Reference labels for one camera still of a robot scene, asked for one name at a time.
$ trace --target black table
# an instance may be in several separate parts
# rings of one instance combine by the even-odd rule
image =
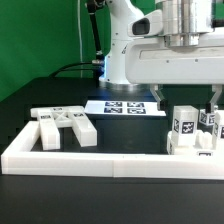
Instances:
[[[164,91],[170,102],[165,118],[90,116],[99,144],[84,152],[96,156],[97,152],[166,153],[172,106],[184,101],[199,107],[210,94],[208,87],[171,86]],[[154,100],[149,91],[121,94],[96,88],[92,79],[35,79],[0,103],[0,152],[31,120],[30,108],[85,106],[88,99]],[[67,148],[66,134],[62,135],[63,151],[82,150],[76,142]],[[0,223],[223,223],[223,184],[220,180],[2,175]]]

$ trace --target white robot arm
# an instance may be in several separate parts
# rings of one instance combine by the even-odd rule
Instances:
[[[133,90],[139,85],[132,85],[128,82],[125,76],[125,52],[126,46],[133,40],[127,33],[127,26],[133,21],[136,21],[144,16],[144,14],[134,7],[130,0],[89,0],[87,5],[90,5],[89,14],[93,15],[93,11],[101,9],[107,5],[110,11],[111,19],[111,49],[105,57],[105,72],[99,78],[99,85],[113,89]],[[101,54],[101,48],[97,41],[97,54]]]
[[[126,49],[130,83],[150,84],[156,100],[161,84],[211,84],[212,111],[224,84],[224,28],[215,28],[213,0],[156,0],[156,10],[131,23],[142,37]]]

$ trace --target green backdrop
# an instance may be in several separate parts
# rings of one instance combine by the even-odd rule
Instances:
[[[94,58],[89,17],[81,2],[83,60]],[[132,0],[144,13],[154,10],[154,0]],[[0,1],[0,101],[40,76],[80,61],[77,20],[78,0]],[[224,13],[217,6],[217,15]],[[110,47],[108,9],[97,13],[104,52]]]

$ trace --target white plastic border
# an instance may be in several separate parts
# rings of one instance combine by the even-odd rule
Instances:
[[[222,156],[31,152],[39,132],[38,121],[24,127],[1,156],[3,174],[224,179]]]

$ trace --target white cube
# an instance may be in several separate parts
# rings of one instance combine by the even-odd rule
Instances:
[[[200,110],[199,114],[199,123],[204,124],[206,126],[214,125],[215,121],[215,113],[205,113],[205,109]]]
[[[175,106],[171,140],[176,146],[195,145],[198,110],[192,106]]]
[[[215,124],[212,131],[212,144],[214,149],[224,150],[224,110],[215,113]]]

